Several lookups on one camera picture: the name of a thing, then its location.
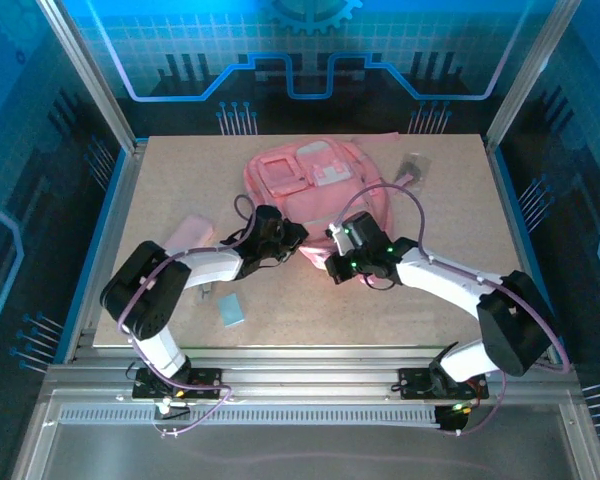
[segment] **pink eraser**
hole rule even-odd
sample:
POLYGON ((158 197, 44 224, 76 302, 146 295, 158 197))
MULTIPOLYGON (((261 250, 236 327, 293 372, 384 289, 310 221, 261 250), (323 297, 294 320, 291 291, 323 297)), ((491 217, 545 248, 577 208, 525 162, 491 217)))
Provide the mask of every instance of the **pink eraser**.
POLYGON ((164 249, 170 253, 182 252, 190 248, 201 247, 213 235, 213 223, 201 215, 189 215, 178 226, 169 240, 164 242, 164 249))

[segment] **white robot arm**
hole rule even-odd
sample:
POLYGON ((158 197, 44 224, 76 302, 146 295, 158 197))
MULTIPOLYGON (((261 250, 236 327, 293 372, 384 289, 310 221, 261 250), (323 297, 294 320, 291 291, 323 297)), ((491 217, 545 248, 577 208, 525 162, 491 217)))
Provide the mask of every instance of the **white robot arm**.
POLYGON ((479 272, 424 252, 413 240, 392 242, 367 212, 331 225, 330 231, 338 253, 326 267, 336 284, 356 275, 386 278, 436 295, 479 321, 481 339, 447 347, 430 365, 441 390, 495 370, 522 376, 549 347, 537 322, 495 288, 502 285, 515 292, 551 325, 551 312, 528 275, 479 272))
MULTIPOLYGON (((240 246, 227 248, 235 242, 230 237, 221 242, 225 245, 223 251, 197 252, 172 261, 150 282, 123 319, 122 328, 165 378, 186 383, 191 369, 189 359, 167 327, 185 288, 244 278, 255 272, 264 259, 284 260, 308 236, 301 225, 282 219, 274 207, 260 206, 255 215, 255 228, 240 246)), ((405 238, 391 242, 367 212, 330 230, 338 253, 329 257, 326 267, 336 284, 357 275, 387 278, 399 285, 426 290, 478 319, 482 339, 457 348, 451 345, 430 364, 434 391, 441 396, 458 383, 494 370, 523 375, 548 348, 549 339, 537 324, 493 287, 506 285, 543 317, 550 318, 549 309, 527 275, 513 272, 501 277, 450 261, 441 262, 437 257, 433 261, 431 254, 418 248, 417 242, 405 238), (489 280, 491 286, 480 279, 489 280)), ((169 253, 153 242, 144 242, 136 249, 101 295, 102 305, 114 319, 119 319, 145 279, 168 258, 169 253)))

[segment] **aluminum frame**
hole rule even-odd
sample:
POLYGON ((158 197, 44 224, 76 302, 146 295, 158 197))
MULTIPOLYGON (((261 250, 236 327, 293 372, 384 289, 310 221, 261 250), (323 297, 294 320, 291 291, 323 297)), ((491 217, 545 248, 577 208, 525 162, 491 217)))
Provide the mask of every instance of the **aluminum frame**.
MULTIPOLYGON (((580 0, 558 0, 536 39, 532 53, 518 73, 488 133, 493 152, 555 48, 580 0)), ((131 381, 125 378, 135 360, 129 348, 92 347, 99 318, 98 288, 112 271, 117 245, 141 164, 143 145, 137 144, 128 122, 104 77, 90 56, 75 24, 53 0, 38 0, 54 32, 69 54, 122 147, 134 159, 122 173, 105 233, 96 253, 77 328, 65 358, 67 365, 49 368, 18 457, 14 479, 40 479, 51 453, 63 405, 72 403, 130 403, 131 381)), ((524 254, 519 250, 524 265, 524 254)), ((279 405, 403 404, 390 385, 396 369, 427 366, 438 347, 298 347, 189 349, 196 365, 224 369, 234 387, 234 402, 279 405)), ((499 392, 498 375, 491 378, 499 392)), ((485 404, 493 404, 492 395, 485 404)), ((505 405, 559 405, 574 462, 582 478, 600 479, 600 445, 575 374, 553 376, 531 371, 512 379, 505 405)))
POLYGON ((502 142, 536 80, 547 66, 562 34, 571 23, 580 2, 581 0, 556 0, 553 10, 533 42, 527 58, 518 70, 511 88, 491 122, 486 135, 487 152, 493 152, 502 142))
POLYGON ((136 136, 71 15, 61 2, 36 1, 121 147, 127 153, 134 152, 136 136))

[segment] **pink bag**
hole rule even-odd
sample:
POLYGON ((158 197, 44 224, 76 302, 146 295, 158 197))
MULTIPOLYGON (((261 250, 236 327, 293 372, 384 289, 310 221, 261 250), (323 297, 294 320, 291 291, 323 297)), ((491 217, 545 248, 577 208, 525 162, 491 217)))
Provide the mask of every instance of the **pink bag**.
MULTIPOLYGON (((370 139, 393 139, 372 136, 370 139)), ((247 192, 256 205, 276 206, 289 220, 309 232, 300 251, 317 268, 336 251, 325 231, 346 203, 368 185, 381 181, 373 161, 353 141, 308 138, 254 157, 244 170, 247 192)), ((366 210, 391 235, 389 194, 372 190, 358 198, 347 216, 366 210)))

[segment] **blue block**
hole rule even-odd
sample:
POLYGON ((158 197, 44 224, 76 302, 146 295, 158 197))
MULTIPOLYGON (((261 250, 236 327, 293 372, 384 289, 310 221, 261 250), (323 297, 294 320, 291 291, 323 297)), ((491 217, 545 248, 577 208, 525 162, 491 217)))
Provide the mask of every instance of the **blue block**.
POLYGON ((218 308, 222 315, 222 323, 225 327, 230 327, 240 322, 244 322, 244 314, 238 302, 238 296, 235 293, 222 297, 218 300, 218 308))

